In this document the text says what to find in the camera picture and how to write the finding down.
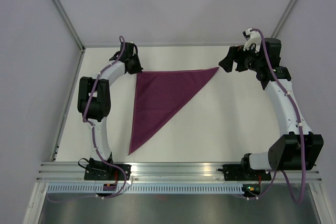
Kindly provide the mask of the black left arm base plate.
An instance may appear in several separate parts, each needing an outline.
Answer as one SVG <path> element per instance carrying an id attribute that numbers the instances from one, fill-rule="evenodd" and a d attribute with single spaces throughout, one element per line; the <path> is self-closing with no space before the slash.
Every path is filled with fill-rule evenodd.
<path id="1" fill-rule="evenodd" d="M 102 165 L 87 165 L 84 180 L 129 180 L 131 175 L 131 165 L 116 164 L 118 168 Z"/>

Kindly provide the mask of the purple cloth napkin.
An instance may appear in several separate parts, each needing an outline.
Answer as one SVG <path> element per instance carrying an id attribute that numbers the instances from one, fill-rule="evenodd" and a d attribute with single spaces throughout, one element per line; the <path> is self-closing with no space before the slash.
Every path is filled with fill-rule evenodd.
<path id="1" fill-rule="evenodd" d="M 137 74 L 129 154 L 153 137 L 218 70 L 215 67 Z"/>

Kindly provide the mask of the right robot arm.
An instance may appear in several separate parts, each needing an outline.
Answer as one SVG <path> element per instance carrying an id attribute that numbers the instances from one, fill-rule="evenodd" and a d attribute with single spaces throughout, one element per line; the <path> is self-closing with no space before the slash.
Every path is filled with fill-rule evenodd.
<path id="1" fill-rule="evenodd" d="M 267 152 L 245 154 L 239 172 L 245 179 L 254 178 L 259 170 L 312 170 L 321 152 L 324 140 L 314 134 L 300 112 L 293 94 L 291 75 L 280 64 L 281 41 L 266 38 L 265 45 L 256 50 L 231 46 L 227 56 L 219 62 L 226 72 L 254 71 L 263 90 L 272 102 L 280 138 Z"/>

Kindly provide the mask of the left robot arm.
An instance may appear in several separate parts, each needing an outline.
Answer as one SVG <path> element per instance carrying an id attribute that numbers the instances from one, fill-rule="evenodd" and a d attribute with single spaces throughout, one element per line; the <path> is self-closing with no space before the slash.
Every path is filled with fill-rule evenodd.
<path id="1" fill-rule="evenodd" d="M 110 87 L 125 74 L 141 73 L 143 68 L 134 42 L 126 42 L 119 37 L 120 49 L 108 64 L 94 77 L 81 77 L 77 109 L 83 123 L 88 124 L 91 132 L 92 152 L 87 172 L 96 170 L 98 176 L 108 180 L 114 170 L 120 169 L 113 163 L 112 151 L 107 137 L 107 117 L 111 111 Z"/>

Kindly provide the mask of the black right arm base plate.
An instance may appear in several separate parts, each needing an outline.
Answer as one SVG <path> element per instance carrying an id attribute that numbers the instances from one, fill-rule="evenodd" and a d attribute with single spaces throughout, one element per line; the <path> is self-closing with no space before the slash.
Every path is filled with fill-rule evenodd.
<path id="1" fill-rule="evenodd" d="M 242 168 L 238 164 L 226 164 L 217 169 L 224 176 L 224 180 L 227 182 L 241 181 L 241 182 L 254 182 L 254 181 L 271 181 L 272 177 L 270 173 L 266 173 L 265 170 L 254 170 L 250 168 Z"/>

